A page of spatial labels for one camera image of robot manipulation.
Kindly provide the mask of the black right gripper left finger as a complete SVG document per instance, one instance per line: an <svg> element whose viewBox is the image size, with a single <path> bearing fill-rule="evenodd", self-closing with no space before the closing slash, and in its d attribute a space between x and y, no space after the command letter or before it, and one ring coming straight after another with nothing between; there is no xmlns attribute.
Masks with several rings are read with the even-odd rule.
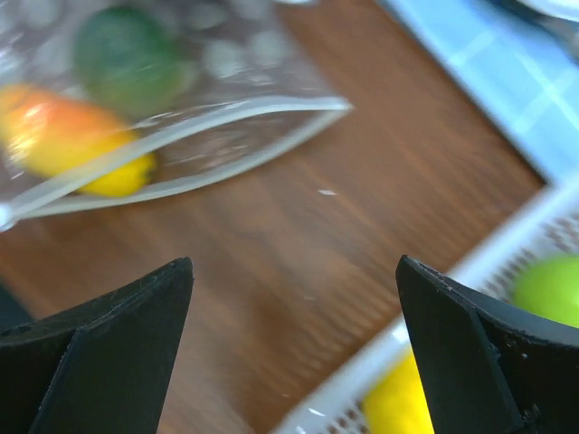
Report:
<svg viewBox="0 0 579 434"><path fill-rule="evenodd" d="M43 319L1 319L1 431L155 433L194 284L189 258Z"/></svg>

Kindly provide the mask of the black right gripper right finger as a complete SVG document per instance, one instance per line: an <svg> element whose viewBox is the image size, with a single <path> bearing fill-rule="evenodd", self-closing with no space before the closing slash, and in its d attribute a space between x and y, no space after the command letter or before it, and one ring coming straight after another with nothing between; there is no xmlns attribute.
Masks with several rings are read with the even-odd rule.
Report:
<svg viewBox="0 0 579 434"><path fill-rule="evenodd" d="M437 433L578 431L578 331L402 256L395 279Z"/></svg>

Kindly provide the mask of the yellow orange fake fruit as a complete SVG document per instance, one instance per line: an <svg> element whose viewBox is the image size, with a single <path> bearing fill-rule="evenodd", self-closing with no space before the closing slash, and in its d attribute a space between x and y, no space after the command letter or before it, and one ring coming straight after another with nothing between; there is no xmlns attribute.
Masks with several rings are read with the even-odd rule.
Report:
<svg viewBox="0 0 579 434"><path fill-rule="evenodd" d="M1 88L1 147L12 162L52 178L138 140L112 112L30 84Z"/></svg>

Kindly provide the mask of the clear zip top bag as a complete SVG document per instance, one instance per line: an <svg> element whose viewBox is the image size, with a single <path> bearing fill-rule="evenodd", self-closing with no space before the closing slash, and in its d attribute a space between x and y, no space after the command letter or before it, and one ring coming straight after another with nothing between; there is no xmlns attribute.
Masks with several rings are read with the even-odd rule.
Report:
<svg viewBox="0 0 579 434"><path fill-rule="evenodd" d="M72 63L92 14L133 5L183 53L172 107L129 118L92 99ZM283 155L342 118L337 95L285 30L271 1L4 1L1 88L30 84L106 109L138 140L52 178L1 147L1 227L43 216L139 203L192 191Z"/></svg>

